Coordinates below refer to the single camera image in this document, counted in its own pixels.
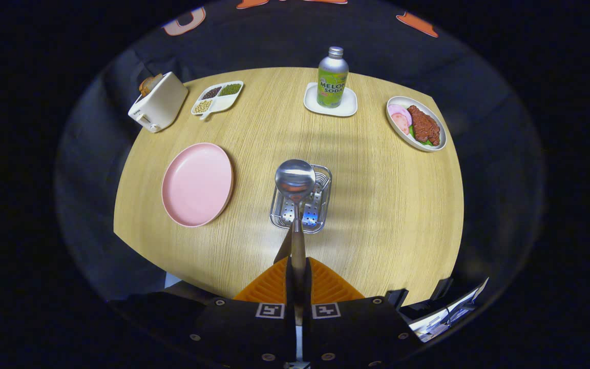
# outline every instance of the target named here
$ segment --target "metal ladle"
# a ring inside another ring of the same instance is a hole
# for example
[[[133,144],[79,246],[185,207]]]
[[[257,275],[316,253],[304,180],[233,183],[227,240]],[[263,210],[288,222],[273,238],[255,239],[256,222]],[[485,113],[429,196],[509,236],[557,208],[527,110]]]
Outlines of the metal ladle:
[[[304,303],[304,270],[306,267],[306,251],[304,248],[304,232],[300,219],[300,202],[313,191],[315,172],[311,164],[300,159],[291,159],[281,163],[277,168],[275,183],[279,192],[293,201],[293,224],[291,236],[291,257],[295,289],[296,322],[302,324],[302,308]]]

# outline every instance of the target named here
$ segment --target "green leaf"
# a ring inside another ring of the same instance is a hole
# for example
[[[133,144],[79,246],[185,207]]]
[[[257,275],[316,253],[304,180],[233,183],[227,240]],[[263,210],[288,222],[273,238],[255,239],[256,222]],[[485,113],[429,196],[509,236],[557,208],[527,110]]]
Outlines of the green leaf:
[[[416,135],[414,135],[414,126],[413,126],[413,124],[412,124],[411,126],[409,126],[409,134],[410,134],[410,135],[411,135],[413,138],[416,138]],[[433,146],[429,140],[427,140],[427,142],[420,142],[420,143],[422,143],[422,145]]]

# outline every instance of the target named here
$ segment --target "beans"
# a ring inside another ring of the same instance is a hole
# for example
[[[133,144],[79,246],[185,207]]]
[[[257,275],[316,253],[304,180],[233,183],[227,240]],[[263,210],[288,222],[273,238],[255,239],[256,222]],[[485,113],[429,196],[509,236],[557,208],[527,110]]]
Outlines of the beans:
[[[202,100],[206,100],[207,98],[215,97],[218,94],[218,91],[220,91],[220,89],[222,89],[222,86],[216,87],[213,90],[208,91],[207,93],[204,94],[204,96],[202,96]]]
[[[211,100],[202,101],[195,107],[195,114],[203,113],[211,106]]]
[[[235,94],[238,91],[241,91],[241,84],[227,85],[222,89],[222,91],[220,91],[220,96],[225,96],[228,94]]]

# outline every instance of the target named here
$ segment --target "wooden table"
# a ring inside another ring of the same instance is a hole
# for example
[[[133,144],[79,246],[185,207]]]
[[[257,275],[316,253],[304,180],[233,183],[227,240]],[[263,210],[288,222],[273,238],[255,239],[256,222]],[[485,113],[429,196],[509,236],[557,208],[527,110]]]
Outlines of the wooden table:
[[[452,137],[439,152],[414,149],[391,128],[386,102],[409,96],[443,121],[430,96],[351,73],[359,109],[351,117],[310,112],[302,103],[313,68],[262,68],[185,83],[176,121],[140,131],[120,178],[113,231],[169,273],[214,294],[234,297],[267,269],[286,235],[269,220],[275,170],[287,159],[328,167],[334,176],[325,228],[305,235],[307,256],[368,296],[407,288],[405,304],[428,299],[452,272],[463,226],[461,172]],[[242,80],[234,106],[209,121],[190,108],[206,87]],[[234,192],[209,224],[185,228],[161,201],[171,160],[197,142],[225,150]]]

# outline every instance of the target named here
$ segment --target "pink plate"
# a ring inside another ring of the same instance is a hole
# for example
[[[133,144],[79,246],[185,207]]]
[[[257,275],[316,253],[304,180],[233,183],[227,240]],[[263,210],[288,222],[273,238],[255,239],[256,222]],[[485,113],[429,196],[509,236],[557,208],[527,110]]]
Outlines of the pink plate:
[[[174,157],[165,171],[162,199],[166,212],[184,227],[216,219],[231,197],[234,175],[218,145],[201,142]]]

